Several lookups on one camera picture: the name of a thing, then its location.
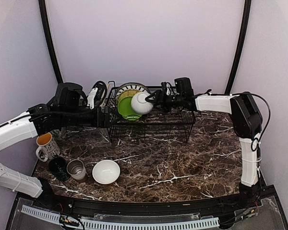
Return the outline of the white ceramic bowl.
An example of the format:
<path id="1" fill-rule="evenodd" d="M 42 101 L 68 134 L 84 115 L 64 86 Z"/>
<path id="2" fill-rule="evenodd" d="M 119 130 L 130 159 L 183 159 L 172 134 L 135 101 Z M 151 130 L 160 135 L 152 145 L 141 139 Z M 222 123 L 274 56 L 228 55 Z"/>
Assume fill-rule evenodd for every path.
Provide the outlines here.
<path id="1" fill-rule="evenodd" d="M 152 111 L 154 105 L 146 101 L 148 96 L 147 92 L 138 92 L 132 97 L 131 107 L 137 114 L 145 115 Z"/>

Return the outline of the green plastic plate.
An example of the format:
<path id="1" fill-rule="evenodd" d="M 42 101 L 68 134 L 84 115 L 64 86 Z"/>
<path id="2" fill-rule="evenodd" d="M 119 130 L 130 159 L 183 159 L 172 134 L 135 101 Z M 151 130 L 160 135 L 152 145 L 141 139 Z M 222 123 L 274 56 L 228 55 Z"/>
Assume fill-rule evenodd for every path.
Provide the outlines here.
<path id="1" fill-rule="evenodd" d="M 118 113 L 126 120 L 136 121 L 140 119 L 141 114 L 136 113 L 132 106 L 132 96 L 127 96 L 119 100 L 118 103 Z"/>

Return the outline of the blue striped white plate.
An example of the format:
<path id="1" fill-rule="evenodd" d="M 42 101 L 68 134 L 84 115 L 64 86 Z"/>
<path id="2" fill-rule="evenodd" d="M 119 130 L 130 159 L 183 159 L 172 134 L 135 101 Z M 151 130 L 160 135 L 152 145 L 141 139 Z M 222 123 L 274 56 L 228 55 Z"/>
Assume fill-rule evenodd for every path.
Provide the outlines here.
<path id="1" fill-rule="evenodd" d="M 119 86 L 116 89 L 115 96 L 120 96 L 126 90 L 137 90 L 137 91 L 140 91 L 140 92 L 151 93 L 150 90 L 148 89 L 148 87 L 144 86 L 141 83 L 128 82 L 128 83 L 125 83 L 125 84 Z"/>

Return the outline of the yellow woven plate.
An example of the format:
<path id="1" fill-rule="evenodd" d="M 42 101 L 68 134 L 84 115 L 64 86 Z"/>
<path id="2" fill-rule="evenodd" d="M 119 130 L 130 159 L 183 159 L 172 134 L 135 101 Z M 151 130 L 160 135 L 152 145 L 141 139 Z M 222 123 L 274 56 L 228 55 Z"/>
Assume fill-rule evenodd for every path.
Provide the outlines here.
<path id="1" fill-rule="evenodd" d="M 126 97 L 133 97 L 139 92 L 140 92 L 139 90 L 134 90 L 134 89 L 125 90 L 119 95 L 118 102 L 120 102 L 122 99 Z"/>

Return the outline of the orange bowl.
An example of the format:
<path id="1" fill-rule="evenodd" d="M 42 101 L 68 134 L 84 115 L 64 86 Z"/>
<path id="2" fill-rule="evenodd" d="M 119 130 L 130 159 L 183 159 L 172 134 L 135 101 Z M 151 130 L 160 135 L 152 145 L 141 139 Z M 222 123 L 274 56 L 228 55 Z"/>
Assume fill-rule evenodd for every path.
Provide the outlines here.
<path id="1" fill-rule="evenodd" d="M 120 176 L 120 167 L 115 161 L 102 160 L 93 167 L 92 176 L 99 184 L 111 184 Z"/>

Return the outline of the white brown-band cup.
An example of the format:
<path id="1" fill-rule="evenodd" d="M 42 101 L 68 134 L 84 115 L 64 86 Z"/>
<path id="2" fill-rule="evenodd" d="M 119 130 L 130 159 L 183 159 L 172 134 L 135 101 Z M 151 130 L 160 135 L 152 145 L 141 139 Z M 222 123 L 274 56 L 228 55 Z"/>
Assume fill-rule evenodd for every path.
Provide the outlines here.
<path id="1" fill-rule="evenodd" d="M 67 164 L 67 172 L 78 183 L 83 183 L 88 179 L 86 168 L 81 160 L 72 160 Z"/>

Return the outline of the patterned white mug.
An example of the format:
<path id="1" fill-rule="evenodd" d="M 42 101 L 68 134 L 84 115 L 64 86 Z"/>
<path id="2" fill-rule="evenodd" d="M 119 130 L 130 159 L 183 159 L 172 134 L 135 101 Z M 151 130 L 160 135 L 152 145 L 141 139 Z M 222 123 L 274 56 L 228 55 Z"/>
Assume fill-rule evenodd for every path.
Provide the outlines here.
<path id="1" fill-rule="evenodd" d="M 38 145 L 36 157 L 42 162 L 51 160 L 60 154 L 60 148 L 50 132 L 39 136 L 36 143 Z"/>

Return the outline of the dark green mug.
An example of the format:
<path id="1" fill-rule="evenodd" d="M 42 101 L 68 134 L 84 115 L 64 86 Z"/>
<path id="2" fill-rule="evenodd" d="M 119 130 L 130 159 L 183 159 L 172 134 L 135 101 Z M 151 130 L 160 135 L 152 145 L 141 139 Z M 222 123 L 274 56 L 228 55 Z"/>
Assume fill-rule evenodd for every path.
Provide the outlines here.
<path id="1" fill-rule="evenodd" d="M 55 157 L 48 163 L 48 169 L 59 181 L 69 180 L 70 174 L 67 172 L 67 163 L 63 157 Z"/>

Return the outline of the floral white tall cup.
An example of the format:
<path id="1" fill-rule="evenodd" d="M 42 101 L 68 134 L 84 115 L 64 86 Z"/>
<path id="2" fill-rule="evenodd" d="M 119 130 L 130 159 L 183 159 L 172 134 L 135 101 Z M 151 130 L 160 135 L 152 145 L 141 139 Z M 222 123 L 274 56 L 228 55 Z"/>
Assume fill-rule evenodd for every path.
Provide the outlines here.
<path id="1" fill-rule="evenodd" d="M 66 138 L 66 128 L 61 128 L 61 130 L 59 129 L 55 129 L 53 131 L 51 131 L 51 134 L 53 135 L 53 137 L 55 138 L 55 140 L 63 140 Z"/>

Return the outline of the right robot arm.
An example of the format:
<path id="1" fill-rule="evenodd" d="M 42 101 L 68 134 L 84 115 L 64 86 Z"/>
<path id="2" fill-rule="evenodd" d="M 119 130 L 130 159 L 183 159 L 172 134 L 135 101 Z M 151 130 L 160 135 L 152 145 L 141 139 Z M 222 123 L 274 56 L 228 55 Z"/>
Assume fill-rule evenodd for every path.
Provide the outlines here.
<path id="1" fill-rule="evenodd" d="M 160 106 L 164 111 L 183 107 L 190 111 L 209 111 L 229 114 L 233 129 L 239 137 L 242 155 L 241 184 L 254 186 L 259 181 L 260 154 L 258 148 L 262 134 L 263 117 L 249 92 L 238 94 L 211 94 L 209 91 L 194 94 L 189 78 L 174 80 L 175 92 L 168 83 L 145 98 L 145 102 Z"/>

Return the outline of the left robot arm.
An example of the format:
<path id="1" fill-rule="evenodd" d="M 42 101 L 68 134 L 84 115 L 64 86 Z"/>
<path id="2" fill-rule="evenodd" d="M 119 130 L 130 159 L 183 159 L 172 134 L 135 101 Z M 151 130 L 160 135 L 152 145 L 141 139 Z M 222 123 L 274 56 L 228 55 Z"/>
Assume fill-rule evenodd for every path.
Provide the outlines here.
<path id="1" fill-rule="evenodd" d="M 0 125 L 0 151 L 23 140 L 69 126 L 106 127 L 101 105 L 107 93 L 108 86 L 103 81 L 98 81 L 88 95 L 79 84 L 60 83 L 55 96 L 47 104 L 33 106 Z M 1 163 L 0 186 L 33 198 L 39 197 L 48 209 L 58 205 L 58 198 L 51 193 L 45 179 L 24 175 Z"/>

